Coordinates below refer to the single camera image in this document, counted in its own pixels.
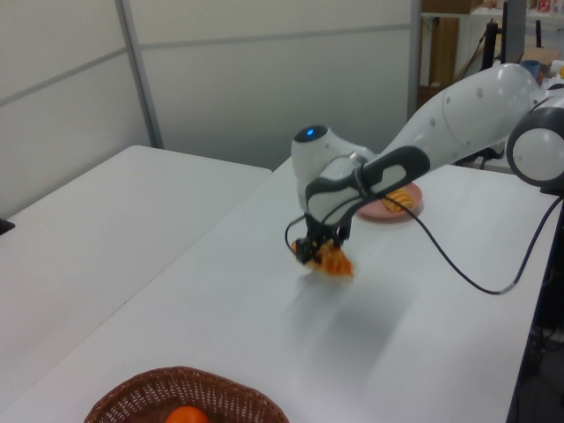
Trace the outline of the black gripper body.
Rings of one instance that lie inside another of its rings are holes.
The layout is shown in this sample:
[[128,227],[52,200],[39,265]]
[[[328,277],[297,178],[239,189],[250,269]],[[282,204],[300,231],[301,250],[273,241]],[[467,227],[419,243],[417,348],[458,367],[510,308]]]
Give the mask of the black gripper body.
[[332,240],[332,235],[339,226],[349,226],[351,232],[351,221],[345,221],[331,226],[325,223],[322,224],[320,221],[314,219],[309,213],[305,214],[305,220],[307,226],[306,237],[312,241]]

